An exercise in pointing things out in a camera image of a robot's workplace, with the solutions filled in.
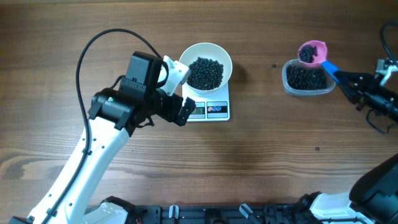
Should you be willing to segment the pink scoop blue handle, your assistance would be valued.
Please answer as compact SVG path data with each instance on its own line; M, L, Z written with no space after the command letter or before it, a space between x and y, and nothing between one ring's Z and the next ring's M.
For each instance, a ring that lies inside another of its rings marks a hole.
M335 72L340 69L327 60L328 47L325 42L320 40L309 40L302 44L297 52L297 57L306 67L315 68L322 66L324 71L339 84L340 81L335 76Z

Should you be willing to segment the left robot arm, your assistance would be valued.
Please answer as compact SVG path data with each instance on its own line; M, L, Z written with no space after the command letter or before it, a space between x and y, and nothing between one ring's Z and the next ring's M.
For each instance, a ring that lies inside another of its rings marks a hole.
M169 57L157 58L134 52L119 87L97 92L86 118L87 127L60 175L40 203L26 218L11 223L128 223L134 205L116 197L86 212L105 170L137 128L151 126L158 115L185 125L195 102L174 92L191 71Z

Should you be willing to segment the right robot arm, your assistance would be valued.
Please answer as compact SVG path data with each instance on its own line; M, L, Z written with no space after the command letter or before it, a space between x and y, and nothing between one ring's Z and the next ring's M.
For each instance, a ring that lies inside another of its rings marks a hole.
M378 73L331 73L345 97L358 110L397 121L397 94ZM297 223L397 223L397 156L364 174L348 194L306 194L291 208Z

